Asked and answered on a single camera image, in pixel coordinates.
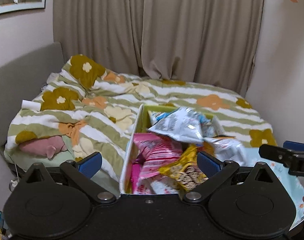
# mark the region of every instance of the floral blanket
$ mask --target floral blanket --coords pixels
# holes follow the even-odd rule
[[[215,114],[227,135],[246,147],[275,145],[272,128],[237,93],[211,85],[152,80],[117,74],[84,55],[63,66],[57,80],[33,101],[41,111],[22,109],[11,122],[5,157],[22,169],[37,161],[59,166],[66,159],[80,160],[95,151],[103,157],[102,169],[119,181],[127,142],[141,104],[189,106]],[[22,142],[62,135],[68,151],[49,160],[23,153]]]

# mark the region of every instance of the gray headboard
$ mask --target gray headboard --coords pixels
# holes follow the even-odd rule
[[[21,109],[22,99],[32,100],[51,72],[60,72],[64,60],[59,42],[32,51],[0,68],[0,152],[10,122]]]

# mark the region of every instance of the curtain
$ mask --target curtain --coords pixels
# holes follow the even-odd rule
[[[65,60],[87,55],[119,73],[217,85],[244,95],[263,0],[54,0]]]

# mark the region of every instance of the storage box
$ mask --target storage box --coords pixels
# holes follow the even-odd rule
[[[128,147],[125,152],[125,159],[122,168],[119,189],[121,194],[131,194],[132,185],[130,183],[130,176],[132,170],[132,161],[138,156],[138,148],[133,143],[133,136],[135,133],[145,133],[147,129],[151,127],[150,117],[148,115],[148,110],[157,112],[172,112],[177,109],[174,106],[149,106],[141,105],[136,117],[133,133],[131,135]],[[223,127],[220,125],[218,118],[213,114],[205,114],[207,119],[211,120],[211,123],[218,135],[225,134]]]

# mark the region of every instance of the pink plush toy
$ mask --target pink plush toy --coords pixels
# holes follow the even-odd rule
[[[59,135],[23,142],[19,145],[19,148],[22,152],[47,156],[49,159],[51,159],[54,154],[67,150],[62,137]]]

